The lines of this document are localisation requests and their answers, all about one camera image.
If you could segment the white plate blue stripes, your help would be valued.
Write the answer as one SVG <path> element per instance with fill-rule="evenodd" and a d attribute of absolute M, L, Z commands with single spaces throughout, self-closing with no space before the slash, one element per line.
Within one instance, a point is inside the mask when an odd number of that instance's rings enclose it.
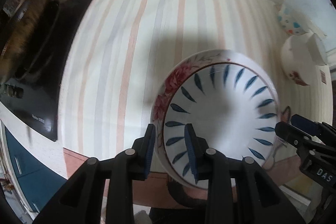
<path fill-rule="evenodd" d="M 207 182 L 196 182 L 191 172 L 186 124 L 226 157 L 250 156 L 264 165 L 274 148 L 278 120 L 275 90 L 261 74 L 230 63 L 199 70 L 175 92 L 163 120 L 163 145 L 172 174 L 185 184 L 207 188 Z"/>

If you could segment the white plate pink roses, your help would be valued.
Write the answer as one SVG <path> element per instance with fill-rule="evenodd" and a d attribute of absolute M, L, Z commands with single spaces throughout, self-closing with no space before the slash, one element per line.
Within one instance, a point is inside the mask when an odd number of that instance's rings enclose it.
<path fill-rule="evenodd" d="M 155 125 L 157 130 L 157 140 L 155 144 L 155 152 L 157 157 L 159 158 L 161 165 L 165 169 L 165 171 L 177 182 L 182 185 L 188 186 L 190 188 L 197 188 L 194 186 L 190 186 L 189 184 L 185 184 L 183 181 L 178 180 L 174 174 L 172 174 L 172 168 L 169 166 L 169 162 L 165 153 L 165 148 L 163 145 L 163 120 L 167 113 L 168 104 L 173 98 L 175 92 L 181 87 L 182 83 L 187 80 L 191 75 L 198 72 L 199 70 L 209 67 L 215 64 L 238 64 L 244 67 L 248 67 L 253 71 L 261 74 L 266 79 L 270 80 L 269 76 L 266 72 L 260 67 L 256 62 L 248 58 L 247 56 L 234 52 L 232 50 L 208 50 L 196 53 L 187 59 L 181 61 L 166 77 L 164 80 L 157 96 L 154 101 L 154 105 L 151 110 L 151 122 Z M 278 122 L 280 121 L 280 113 L 278 110 Z"/>

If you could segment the white bowl red flowers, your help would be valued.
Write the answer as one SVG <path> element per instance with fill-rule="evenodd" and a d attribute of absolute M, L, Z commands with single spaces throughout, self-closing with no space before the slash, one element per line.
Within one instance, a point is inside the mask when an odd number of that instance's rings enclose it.
<path fill-rule="evenodd" d="M 307 46 L 310 34 L 290 36 L 281 49 L 281 65 L 285 75 L 300 86 L 313 83 L 315 63 Z"/>

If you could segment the white bowl dark rim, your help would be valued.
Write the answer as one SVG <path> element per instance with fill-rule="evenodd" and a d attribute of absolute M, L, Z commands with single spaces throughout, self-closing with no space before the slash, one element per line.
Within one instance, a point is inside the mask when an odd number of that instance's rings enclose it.
<path fill-rule="evenodd" d="M 311 34 L 306 44 L 314 63 L 319 66 L 327 65 L 326 50 L 322 40 L 317 36 L 317 34 Z"/>

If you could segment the blue kitchen cabinet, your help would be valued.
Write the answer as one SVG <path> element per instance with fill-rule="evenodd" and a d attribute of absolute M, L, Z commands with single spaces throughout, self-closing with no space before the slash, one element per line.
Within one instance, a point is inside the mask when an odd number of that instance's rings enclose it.
<path fill-rule="evenodd" d="M 67 179 L 31 155 L 6 127 L 3 129 L 14 177 L 29 207 L 39 213 Z"/>

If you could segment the striped cat table mat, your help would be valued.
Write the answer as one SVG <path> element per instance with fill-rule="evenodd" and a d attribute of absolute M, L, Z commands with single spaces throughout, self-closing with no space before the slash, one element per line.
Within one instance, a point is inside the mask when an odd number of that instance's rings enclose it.
<path fill-rule="evenodd" d="M 68 174 L 86 157 L 108 159 L 130 147 L 162 112 L 157 92 L 172 88 L 190 55 L 230 49 L 272 79 L 280 109 L 332 121 L 331 77 L 318 67 L 312 86 L 292 83 L 280 51 L 288 35 L 270 0 L 93 0 L 76 33 L 62 79 L 58 133 Z"/>

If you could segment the black induction cooktop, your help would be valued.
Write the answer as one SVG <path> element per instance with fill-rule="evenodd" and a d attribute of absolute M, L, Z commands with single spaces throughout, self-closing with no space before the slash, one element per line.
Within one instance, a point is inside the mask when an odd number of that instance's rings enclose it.
<path fill-rule="evenodd" d="M 51 141 L 58 139 L 60 84 L 68 53 L 92 1 L 49 1 L 22 62 L 1 86 L 1 103 Z"/>

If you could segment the black frying pan with food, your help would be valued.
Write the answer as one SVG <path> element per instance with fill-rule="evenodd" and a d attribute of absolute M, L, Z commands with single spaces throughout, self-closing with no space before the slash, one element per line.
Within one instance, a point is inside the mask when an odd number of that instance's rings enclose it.
<path fill-rule="evenodd" d="M 57 0 L 24 0 L 1 28 L 1 83 L 23 77 L 41 55 L 59 13 Z"/>

